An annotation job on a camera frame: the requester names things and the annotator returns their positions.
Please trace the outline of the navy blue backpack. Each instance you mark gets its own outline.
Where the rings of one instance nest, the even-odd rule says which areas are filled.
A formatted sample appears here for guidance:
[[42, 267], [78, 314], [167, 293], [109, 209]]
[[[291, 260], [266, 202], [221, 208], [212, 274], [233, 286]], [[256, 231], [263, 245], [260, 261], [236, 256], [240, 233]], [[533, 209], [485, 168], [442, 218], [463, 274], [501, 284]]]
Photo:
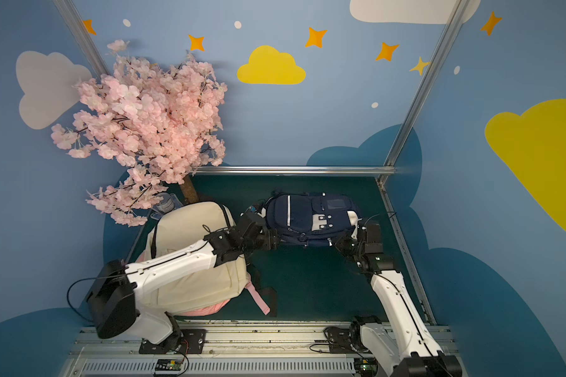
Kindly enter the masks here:
[[281, 244], [328, 248], [339, 240], [355, 239], [362, 211], [339, 194], [278, 193], [254, 205], [276, 232]]

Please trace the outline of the beige and navy backpack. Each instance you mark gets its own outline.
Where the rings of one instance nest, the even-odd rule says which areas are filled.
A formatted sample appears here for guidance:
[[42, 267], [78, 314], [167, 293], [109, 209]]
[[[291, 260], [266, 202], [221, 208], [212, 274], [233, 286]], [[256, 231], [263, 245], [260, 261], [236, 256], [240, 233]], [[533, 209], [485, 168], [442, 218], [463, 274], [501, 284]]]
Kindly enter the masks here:
[[219, 311], [250, 282], [245, 257], [220, 262], [204, 238], [235, 222], [214, 202], [190, 204], [164, 215], [137, 260], [143, 272], [137, 303], [175, 316], [198, 317]]

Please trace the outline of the pink backpack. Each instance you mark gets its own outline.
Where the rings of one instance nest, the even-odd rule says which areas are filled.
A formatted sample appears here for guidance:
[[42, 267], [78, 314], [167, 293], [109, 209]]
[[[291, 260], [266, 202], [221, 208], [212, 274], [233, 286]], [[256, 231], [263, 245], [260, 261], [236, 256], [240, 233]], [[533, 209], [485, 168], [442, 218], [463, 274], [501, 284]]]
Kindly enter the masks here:
[[152, 309], [161, 309], [182, 317], [205, 317], [221, 311], [243, 292], [265, 315], [275, 315], [275, 304], [267, 303], [267, 295], [253, 284], [245, 257], [210, 270], [201, 270], [177, 279], [149, 293], [140, 302]]

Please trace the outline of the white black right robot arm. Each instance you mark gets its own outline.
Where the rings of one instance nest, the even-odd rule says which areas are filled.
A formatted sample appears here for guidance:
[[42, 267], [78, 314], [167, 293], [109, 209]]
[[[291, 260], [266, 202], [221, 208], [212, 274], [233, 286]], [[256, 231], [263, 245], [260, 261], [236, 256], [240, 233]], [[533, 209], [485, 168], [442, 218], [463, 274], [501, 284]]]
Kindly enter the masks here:
[[388, 376], [462, 376], [454, 355], [445, 353], [422, 321], [393, 257], [385, 254], [380, 225], [360, 221], [336, 247], [357, 265], [384, 308], [391, 331], [374, 316], [355, 317], [350, 344], [370, 353]]

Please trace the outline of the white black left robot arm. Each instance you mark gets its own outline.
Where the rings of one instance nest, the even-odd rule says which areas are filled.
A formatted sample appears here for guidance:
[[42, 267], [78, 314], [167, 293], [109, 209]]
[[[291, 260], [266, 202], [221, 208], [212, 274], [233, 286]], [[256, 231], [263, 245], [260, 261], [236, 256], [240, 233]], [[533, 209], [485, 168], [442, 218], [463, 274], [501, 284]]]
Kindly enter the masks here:
[[179, 251], [147, 262], [106, 264], [94, 278], [86, 303], [100, 339], [130, 334], [160, 344], [175, 333], [174, 319], [143, 304], [144, 298], [178, 279], [210, 270], [250, 251], [274, 250], [278, 234], [266, 219], [246, 212], [237, 225], [211, 232]]

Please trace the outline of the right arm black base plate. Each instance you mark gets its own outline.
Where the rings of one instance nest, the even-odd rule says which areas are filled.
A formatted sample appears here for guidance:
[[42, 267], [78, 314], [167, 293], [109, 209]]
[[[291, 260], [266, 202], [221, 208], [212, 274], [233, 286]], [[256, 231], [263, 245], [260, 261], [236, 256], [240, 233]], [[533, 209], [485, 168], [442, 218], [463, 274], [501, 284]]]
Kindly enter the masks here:
[[355, 328], [330, 326], [324, 329], [324, 335], [329, 344], [330, 353], [369, 353]]

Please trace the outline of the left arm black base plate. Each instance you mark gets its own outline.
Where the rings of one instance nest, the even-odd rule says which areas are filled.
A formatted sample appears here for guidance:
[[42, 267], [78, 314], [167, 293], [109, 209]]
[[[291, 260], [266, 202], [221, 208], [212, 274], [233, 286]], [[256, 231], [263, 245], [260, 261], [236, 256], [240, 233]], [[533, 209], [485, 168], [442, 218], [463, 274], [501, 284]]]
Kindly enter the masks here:
[[206, 335], [207, 331], [205, 329], [183, 329], [174, 331], [159, 344], [143, 339], [139, 348], [139, 354], [201, 354]]

